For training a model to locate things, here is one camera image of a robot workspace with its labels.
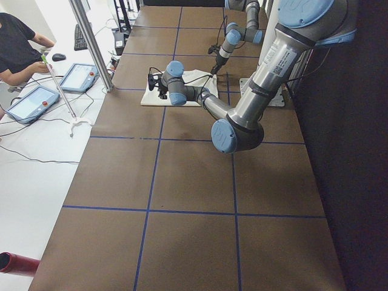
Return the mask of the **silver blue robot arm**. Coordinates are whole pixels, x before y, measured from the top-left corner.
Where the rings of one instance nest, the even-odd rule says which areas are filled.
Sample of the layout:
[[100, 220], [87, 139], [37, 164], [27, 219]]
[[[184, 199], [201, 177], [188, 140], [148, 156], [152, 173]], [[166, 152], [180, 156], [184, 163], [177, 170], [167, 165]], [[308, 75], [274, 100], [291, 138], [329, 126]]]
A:
[[259, 12], [261, 10], [259, 1], [224, 1], [225, 8], [246, 13], [246, 26], [240, 27], [235, 22], [226, 24], [227, 17], [225, 16], [220, 25], [217, 41], [221, 29], [224, 28], [224, 41], [222, 44], [218, 42], [208, 49], [208, 54], [215, 53], [215, 65], [212, 67], [210, 74], [216, 75], [219, 70], [227, 63], [231, 54], [236, 49], [240, 42], [260, 44], [264, 39], [264, 30], [259, 29]]
[[354, 39], [358, 1], [280, 1], [276, 11], [275, 39], [249, 78], [248, 92], [235, 107], [222, 102], [203, 85], [187, 85], [179, 61], [171, 61], [162, 73], [148, 75], [149, 90], [157, 88], [159, 98], [169, 99], [173, 106], [195, 101], [215, 118], [211, 137], [220, 152], [234, 153], [260, 145], [264, 130], [259, 120], [306, 50]]

